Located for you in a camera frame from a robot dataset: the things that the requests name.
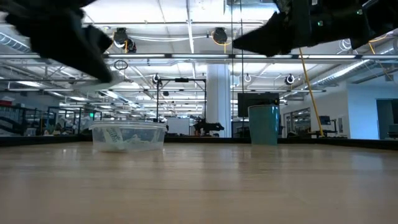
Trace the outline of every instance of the wooden table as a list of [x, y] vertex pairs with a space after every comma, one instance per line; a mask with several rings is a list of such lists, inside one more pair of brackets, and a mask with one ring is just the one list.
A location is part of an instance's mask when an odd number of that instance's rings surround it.
[[0, 149], [0, 223], [396, 223], [398, 154], [336, 146]]

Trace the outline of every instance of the black monitor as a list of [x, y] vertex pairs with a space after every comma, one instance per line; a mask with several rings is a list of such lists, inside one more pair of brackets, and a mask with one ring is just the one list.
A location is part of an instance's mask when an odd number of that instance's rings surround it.
[[319, 116], [321, 125], [331, 125], [330, 116]]
[[248, 108], [256, 105], [279, 106], [278, 93], [238, 93], [238, 117], [247, 118]]

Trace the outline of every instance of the white column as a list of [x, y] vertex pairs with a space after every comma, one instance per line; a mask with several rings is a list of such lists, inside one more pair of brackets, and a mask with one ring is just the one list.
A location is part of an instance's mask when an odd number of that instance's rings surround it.
[[231, 80], [228, 64], [207, 65], [207, 109], [208, 123], [220, 123], [225, 130], [221, 138], [231, 138]]

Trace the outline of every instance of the teal cylinder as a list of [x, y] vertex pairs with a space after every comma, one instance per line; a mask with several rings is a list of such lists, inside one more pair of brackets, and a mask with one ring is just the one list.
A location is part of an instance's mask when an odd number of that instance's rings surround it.
[[249, 128], [252, 144], [276, 146], [279, 133], [279, 107], [275, 105], [250, 106]]

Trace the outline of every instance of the clear plastic container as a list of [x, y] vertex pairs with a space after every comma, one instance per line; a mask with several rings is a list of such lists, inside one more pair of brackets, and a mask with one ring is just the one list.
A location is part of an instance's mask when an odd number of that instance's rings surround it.
[[99, 151], [127, 152], [162, 149], [166, 124], [135, 121], [94, 121], [94, 148]]

